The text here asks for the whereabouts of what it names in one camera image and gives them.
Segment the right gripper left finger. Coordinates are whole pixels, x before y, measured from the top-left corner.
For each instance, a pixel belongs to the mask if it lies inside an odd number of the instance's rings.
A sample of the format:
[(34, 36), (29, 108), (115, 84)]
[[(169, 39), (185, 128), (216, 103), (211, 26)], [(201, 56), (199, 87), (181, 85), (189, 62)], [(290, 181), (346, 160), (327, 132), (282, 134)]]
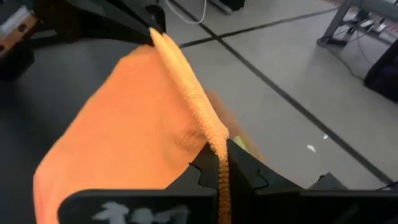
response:
[(59, 224), (217, 224), (218, 158), (205, 144), (163, 190), (82, 190), (59, 206)]

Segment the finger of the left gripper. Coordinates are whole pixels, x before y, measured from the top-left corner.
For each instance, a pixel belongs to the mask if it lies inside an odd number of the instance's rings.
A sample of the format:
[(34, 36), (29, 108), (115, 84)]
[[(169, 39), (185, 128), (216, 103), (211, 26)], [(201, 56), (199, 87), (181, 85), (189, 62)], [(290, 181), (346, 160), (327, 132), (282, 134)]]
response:
[(161, 0), (124, 0), (131, 16), (160, 33), (166, 32), (165, 11)]
[(152, 45), (149, 28), (155, 21), (140, 2), (134, 0), (67, 0), (71, 6), (71, 41), (112, 39)]

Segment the black perforated computer case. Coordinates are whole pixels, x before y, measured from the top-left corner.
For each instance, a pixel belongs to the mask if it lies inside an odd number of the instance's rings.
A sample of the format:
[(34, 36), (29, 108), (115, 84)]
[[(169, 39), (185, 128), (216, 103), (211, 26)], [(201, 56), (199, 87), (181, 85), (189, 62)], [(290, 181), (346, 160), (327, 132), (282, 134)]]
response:
[(364, 86), (398, 103), (398, 39), (369, 69)]

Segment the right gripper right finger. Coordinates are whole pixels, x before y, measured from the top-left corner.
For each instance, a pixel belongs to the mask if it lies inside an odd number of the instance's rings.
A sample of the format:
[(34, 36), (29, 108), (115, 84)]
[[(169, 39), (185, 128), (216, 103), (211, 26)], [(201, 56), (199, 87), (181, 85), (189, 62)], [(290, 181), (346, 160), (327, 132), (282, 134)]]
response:
[(227, 143), (233, 224), (398, 224), (398, 191), (306, 189)]

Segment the grey metal desk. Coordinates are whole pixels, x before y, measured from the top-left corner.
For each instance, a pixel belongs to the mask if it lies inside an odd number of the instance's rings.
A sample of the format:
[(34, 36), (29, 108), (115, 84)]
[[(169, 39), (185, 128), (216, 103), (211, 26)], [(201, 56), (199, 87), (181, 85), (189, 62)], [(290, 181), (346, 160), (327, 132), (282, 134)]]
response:
[(391, 40), (381, 36), (387, 31), (388, 22), (398, 25), (398, 0), (341, 0), (317, 44), (345, 47), (349, 42), (368, 35), (391, 45)]

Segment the green microfiber towel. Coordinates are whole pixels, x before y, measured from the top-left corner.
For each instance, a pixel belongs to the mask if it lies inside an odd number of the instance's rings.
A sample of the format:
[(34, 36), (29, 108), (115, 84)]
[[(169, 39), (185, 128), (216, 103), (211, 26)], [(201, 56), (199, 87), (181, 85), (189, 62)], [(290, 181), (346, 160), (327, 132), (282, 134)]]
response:
[(245, 151), (248, 151), (248, 149), (247, 149), (247, 147), (246, 147), (246, 145), (245, 145), (245, 142), (243, 141), (243, 139), (242, 139), (240, 136), (235, 136), (235, 137), (233, 138), (233, 141), (234, 141), (240, 148), (242, 148), (242, 149), (245, 150)]

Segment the orange microfiber towel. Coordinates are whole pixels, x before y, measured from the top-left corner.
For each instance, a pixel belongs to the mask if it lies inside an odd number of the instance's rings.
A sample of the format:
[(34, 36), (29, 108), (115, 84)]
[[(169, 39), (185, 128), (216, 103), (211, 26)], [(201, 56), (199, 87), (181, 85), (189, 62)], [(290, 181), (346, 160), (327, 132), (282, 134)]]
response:
[(218, 221), (231, 223), (228, 129), (191, 66), (166, 34), (123, 57), (40, 162), (33, 193), (37, 224), (86, 189), (164, 189), (205, 144), (218, 156)]

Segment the grey furniture base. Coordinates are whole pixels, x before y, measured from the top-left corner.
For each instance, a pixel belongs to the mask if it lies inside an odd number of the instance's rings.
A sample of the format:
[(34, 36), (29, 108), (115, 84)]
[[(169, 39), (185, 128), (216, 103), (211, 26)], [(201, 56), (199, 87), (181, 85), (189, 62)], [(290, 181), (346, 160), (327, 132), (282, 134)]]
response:
[(215, 7), (226, 14), (243, 9), (246, 0), (209, 0)]

